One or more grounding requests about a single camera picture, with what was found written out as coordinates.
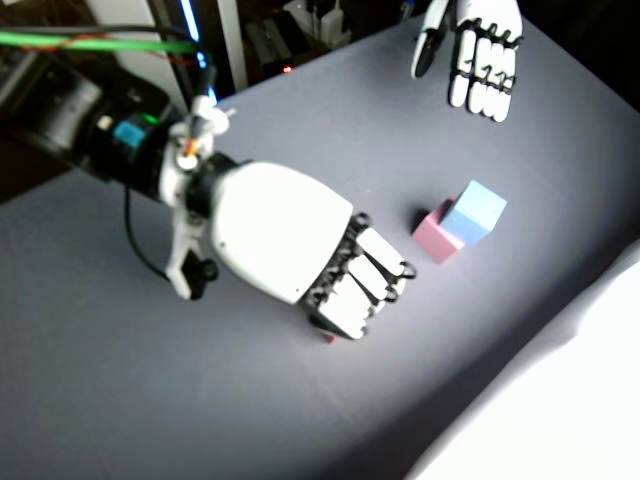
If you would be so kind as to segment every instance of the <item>light blue block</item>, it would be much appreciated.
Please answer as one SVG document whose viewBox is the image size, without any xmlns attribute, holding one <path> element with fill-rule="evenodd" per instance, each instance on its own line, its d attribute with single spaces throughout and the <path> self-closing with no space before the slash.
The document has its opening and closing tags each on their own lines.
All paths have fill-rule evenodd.
<svg viewBox="0 0 640 480">
<path fill-rule="evenodd" d="M 467 245 L 473 245 L 491 232 L 507 201 L 475 180 L 469 182 L 440 222 L 440 227 Z"/>
</svg>

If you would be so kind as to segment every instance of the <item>table surface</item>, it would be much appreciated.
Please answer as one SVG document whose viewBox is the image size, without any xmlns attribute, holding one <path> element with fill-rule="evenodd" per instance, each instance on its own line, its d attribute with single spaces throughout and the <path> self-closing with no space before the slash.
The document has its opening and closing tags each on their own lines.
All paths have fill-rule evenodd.
<svg viewBox="0 0 640 480">
<path fill-rule="evenodd" d="M 410 79 L 419 20 L 223 103 L 222 151 L 326 183 L 419 269 L 361 342 L 327 345 L 228 271 L 180 300 L 130 251 L 116 184 L 74 172 L 0 208 L 1 478 L 401 478 L 472 396 L 433 403 L 442 386 L 615 254 L 640 216 L 638 113 L 529 24 L 507 121 L 453 109 L 451 36 Z M 415 214 L 471 179 L 508 206 L 436 265 Z M 170 212 L 133 217 L 162 262 Z"/>
</svg>

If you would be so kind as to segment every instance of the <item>blue sticker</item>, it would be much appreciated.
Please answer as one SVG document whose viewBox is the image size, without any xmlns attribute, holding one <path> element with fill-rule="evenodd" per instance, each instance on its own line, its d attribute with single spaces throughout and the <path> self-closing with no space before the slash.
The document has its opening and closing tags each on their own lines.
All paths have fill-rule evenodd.
<svg viewBox="0 0 640 480">
<path fill-rule="evenodd" d="M 145 132 L 134 124 L 124 121 L 113 129 L 113 135 L 131 148 L 138 148 L 144 139 Z"/>
</svg>

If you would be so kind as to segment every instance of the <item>blue led strip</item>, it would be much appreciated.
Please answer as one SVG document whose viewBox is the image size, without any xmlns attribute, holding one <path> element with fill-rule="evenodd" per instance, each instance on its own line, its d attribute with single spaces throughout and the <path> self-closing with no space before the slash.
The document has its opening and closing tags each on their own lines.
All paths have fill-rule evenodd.
<svg viewBox="0 0 640 480">
<path fill-rule="evenodd" d="M 198 24 L 196 23 L 196 16 L 193 13 L 193 7 L 191 6 L 191 2 L 189 0 L 180 0 L 180 5 L 182 6 L 182 13 L 184 15 L 185 20 L 187 21 L 187 27 L 189 28 L 189 35 L 196 42 L 200 41 L 200 31 L 198 30 Z M 202 52 L 198 52 L 196 54 L 196 58 L 198 59 L 198 65 L 200 68 L 207 68 L 207 60 L 204 58 Z M 216 99 L 216 94 L 213 91 L 213 88 L 209 87 L 209 97 L 211 97 L 214 103 L 218 103 Z"/>
</svg>

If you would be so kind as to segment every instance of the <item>pink cube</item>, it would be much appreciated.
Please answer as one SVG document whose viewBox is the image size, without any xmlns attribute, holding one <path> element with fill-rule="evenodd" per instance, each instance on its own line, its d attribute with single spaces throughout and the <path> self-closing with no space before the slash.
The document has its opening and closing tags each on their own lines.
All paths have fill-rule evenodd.
<svg viewBox="0 0 640 480">
<path fill-rule="evenodd" d="M 437 263 L 444 262 L 464 247 L 462 240 L 440 228 L 440 221 L 455 200 L 456 198 L 452 197 L 442 203 L 433 212 L 424 217 L 424 220 L 420 222 L 418 228 L 413 232 L 414 240 L 418 242 Z"/>
</svg>

